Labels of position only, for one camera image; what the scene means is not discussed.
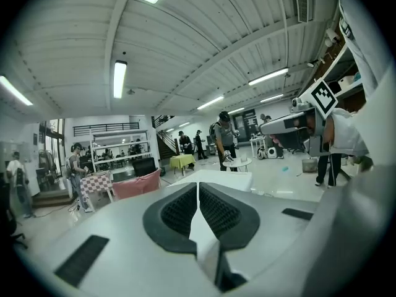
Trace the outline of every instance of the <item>ceiling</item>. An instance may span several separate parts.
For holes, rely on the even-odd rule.
[[[324,51],[337,1],[308,5],[299,22],[296,0],[31,0],[4,40],[0,74],[33,106],[0,89],[2,112],[24,121],[189,115],[288,98]],[[122,99],[113,98],[116,60],[128,63]],[[283,67],[289,78],[248,86]]]

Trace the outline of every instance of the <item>checkered tablecloth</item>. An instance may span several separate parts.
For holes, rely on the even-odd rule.
[[[90,192],[110,191],[113,185],[109,177],[104,174],[101,176],[88,176],[80,180],[80,188],[83,198],[89,198]]]

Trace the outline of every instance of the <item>speaker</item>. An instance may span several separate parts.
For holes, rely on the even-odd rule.
[[[277,158],[277,150],[275,149],[275,147],[270,147],[268,149],[268,158]]]

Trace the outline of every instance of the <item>staircase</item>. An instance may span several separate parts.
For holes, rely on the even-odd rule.
[[[166,134],[162,132],[157,133],[157,142],[161,160],[166,160],[178,154],[178,148],[176,148],[175,143]]]
[[[72,198],[69,198],[69,193],[65,191],[43,191],[32,197],[33,208],[45,208],[45,207],[58,207],[63,205],[71,205],[77,195],[73,194]]]

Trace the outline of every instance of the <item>black rubber pad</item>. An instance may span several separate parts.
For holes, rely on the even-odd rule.
[[[284,211],[282,211],[285,215],[291,215],[292,217],[304,219],[304,220],[310,220],[312,216],[314,215],[311,212],[307,211],[301,211],[297,209],[292,209],[292,208],[286,208]]]
[[[109,239],[91,235],[75,252],[55,271],[55,274],[77,287]]]

